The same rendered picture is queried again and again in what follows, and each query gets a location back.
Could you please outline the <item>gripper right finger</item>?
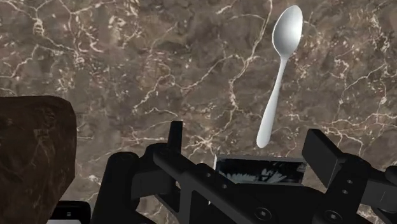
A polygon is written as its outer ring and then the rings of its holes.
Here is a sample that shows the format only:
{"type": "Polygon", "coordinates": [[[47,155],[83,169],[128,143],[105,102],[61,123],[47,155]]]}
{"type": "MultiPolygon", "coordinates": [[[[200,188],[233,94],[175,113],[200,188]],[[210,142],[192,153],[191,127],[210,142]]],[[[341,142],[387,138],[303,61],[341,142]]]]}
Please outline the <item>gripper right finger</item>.
{"type": "Polygon", "coordinates": [[[312,224],[371,224],[357,214],[361,204],[385,224],[397,224],[397,165],[377,170],[342,152],[318,129],[307,131],[302,156],[327,188],[312,224]]]}

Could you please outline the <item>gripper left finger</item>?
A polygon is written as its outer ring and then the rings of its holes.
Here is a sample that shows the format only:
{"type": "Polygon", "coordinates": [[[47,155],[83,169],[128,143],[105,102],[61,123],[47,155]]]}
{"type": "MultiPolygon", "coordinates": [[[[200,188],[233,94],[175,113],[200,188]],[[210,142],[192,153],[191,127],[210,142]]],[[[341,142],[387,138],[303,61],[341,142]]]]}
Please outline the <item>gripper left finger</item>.
{"type": "Polygon", "coordinates": [[[171,122],[167,143],[112,154],[106,164],[90,224],[155,224],[136,211],[155,196],[179,224],[268,224],[264,203],[206,164],[181,154],[183,123],[171,122]]]}

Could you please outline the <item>black book with pale print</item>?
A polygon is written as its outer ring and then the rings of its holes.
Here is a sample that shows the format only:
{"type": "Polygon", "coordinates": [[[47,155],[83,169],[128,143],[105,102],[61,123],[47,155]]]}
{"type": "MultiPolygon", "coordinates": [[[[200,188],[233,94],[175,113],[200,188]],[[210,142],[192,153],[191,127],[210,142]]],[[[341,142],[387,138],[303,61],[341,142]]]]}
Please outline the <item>black book with pale print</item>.
{"type": "Polygon", "coordinates": [[[230,181],[241,184],[302,184],[307,163],[302,158],[253,155],[216,155],[213,169],[230,181]]]}

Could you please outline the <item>black phone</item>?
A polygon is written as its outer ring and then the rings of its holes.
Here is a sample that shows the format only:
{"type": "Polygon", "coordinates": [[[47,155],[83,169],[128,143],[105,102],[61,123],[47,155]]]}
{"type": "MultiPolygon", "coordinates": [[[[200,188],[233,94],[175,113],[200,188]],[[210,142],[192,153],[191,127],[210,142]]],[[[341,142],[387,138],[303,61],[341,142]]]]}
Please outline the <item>black phone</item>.
{"type": "Polygon", "coordinates": [[[90,224],[91,207],[85,201],[60,200],[46,224],[90,224]]]}

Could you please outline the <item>dark brown marbled block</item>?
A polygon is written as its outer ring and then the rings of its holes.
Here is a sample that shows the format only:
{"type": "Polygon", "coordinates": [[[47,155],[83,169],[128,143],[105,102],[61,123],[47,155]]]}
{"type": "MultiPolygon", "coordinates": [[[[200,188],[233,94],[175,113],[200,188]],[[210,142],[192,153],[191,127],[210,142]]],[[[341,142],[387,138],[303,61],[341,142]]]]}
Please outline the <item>dark brown marbled block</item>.
{"type": "Polygon", "coordinates": [[[46,224],[75,177],[76,142],[69,101],[0,97],[0,224],[46,224]]]}

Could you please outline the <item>white spoon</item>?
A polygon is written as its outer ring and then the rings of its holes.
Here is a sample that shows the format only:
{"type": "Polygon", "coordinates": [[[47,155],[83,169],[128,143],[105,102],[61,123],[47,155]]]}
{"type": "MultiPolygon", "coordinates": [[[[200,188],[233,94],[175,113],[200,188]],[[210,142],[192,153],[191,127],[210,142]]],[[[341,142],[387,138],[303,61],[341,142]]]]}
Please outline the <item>white spoon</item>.
{"type": "Polygon", "coordinates": [[[303,13],[299,6],[293,5],[286,8],[277,19],[272,31],[272,44],[280,56],[279,70],[275,84],[261,119],[257,133],[256,144],[259,148],[268,145],[272,134],[275,112],[281,81],[288,59],[297,49],[302,37],[303,13]]]}

